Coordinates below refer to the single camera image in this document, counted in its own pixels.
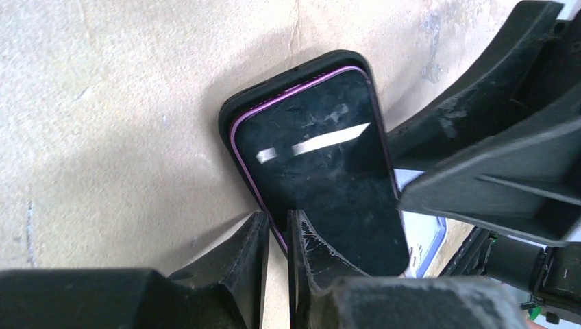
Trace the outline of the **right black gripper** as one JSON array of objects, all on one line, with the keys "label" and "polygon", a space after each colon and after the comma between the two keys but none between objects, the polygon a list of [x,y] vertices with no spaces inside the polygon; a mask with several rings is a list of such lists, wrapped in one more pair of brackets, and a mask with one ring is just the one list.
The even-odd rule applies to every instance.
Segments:
[{"label": "right black gripper", "polygon": [[580,323],[579,117],[529,120],[488,138],[409,183],[399,207],[482,227],[441,276],[494,278],[530,294],[521,310]]}]

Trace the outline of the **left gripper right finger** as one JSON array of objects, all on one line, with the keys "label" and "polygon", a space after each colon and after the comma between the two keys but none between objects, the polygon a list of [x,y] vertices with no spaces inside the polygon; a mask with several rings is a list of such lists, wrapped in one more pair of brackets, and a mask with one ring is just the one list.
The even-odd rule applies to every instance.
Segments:
[{"label": "left gripper right finger", "polygon": [[482,277],[369,277],[288,212],[291,328],[527,328],[500,285]]}]

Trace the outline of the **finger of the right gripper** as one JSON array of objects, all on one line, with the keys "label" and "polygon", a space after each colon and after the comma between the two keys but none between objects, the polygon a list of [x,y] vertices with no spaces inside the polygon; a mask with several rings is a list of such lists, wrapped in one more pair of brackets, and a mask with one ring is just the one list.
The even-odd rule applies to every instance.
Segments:
[{"label": "finger of the right gripper", "polygon": [[398,169],[428,171],[555,102],[580,82],[580,13],[521,1],[449,88],[387,135]]}]

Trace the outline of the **black phone case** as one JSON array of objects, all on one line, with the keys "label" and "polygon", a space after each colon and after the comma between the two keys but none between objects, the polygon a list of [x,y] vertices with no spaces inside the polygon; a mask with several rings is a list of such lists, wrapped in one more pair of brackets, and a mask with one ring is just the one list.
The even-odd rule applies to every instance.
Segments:
[{"label": "black phone case", "polygon": [[230,137],[232,126],[235,120],[242,114],[249,112],[252,106],[273,99],[285,90],[344,66],[362,69],[367,80],[371,83],[371,94],[374,97],[377,96],[372,70],[367,59],[356,51],[337,49],[274,75],[226,99],[219,110],[217,124],[219,136],[230,157],[232,159],[236,157]]}]

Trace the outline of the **lavender phone case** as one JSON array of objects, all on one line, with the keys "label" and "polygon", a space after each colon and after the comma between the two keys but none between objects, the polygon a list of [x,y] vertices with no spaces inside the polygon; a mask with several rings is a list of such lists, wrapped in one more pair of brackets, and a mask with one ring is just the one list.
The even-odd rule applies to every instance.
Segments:
[{"label": "lavender phone case", "polygon": [[445,242],[447,220],[406,211],[401,215],[410,257],[404,277],[424,278]]}]

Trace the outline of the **black phone purple edge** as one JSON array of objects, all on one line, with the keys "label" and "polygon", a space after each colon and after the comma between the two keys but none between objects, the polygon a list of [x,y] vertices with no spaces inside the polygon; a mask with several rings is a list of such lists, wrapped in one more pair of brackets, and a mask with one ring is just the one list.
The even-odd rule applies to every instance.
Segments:
[{"label": "black phone purple edge", "polygon": [[240,115],[229,140],[284,251],[287,213],[301,210],[314,231],[363,273],[399,276],[410,257],[382,134],[370,75],[347,65]]}]

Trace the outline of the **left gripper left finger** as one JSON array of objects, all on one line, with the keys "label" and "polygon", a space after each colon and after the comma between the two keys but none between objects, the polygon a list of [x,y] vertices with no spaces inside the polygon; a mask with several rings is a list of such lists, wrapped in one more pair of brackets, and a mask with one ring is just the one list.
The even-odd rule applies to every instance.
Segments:
[{"label": "left gripper left finger", "polygon": [[269,222],[255,212],[169,276],[154,269],[1,272],[2,328],[259,328]]}]

